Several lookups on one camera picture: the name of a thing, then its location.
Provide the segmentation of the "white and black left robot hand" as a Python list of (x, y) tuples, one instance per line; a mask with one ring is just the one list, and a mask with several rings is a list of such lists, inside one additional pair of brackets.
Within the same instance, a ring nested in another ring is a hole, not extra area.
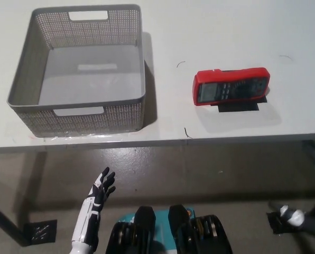
[(86, 198), (91, 201), (92, 210), (100, 213), (110, 194), (115, 191), (115, 172), (110, 173), (110, 168), (106, 167), (96, 179)]

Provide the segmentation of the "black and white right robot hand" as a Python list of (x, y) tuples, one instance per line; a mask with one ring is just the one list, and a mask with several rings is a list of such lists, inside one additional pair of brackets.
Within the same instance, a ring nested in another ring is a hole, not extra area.
[[(302, 147), (315, 167), (315, 141), (303, 141)], [(267, 217), (274, 234), (305, 232), (315, 237), (315, 206), (308, 212), (274, 202), (269, 207), (273, 212)]]

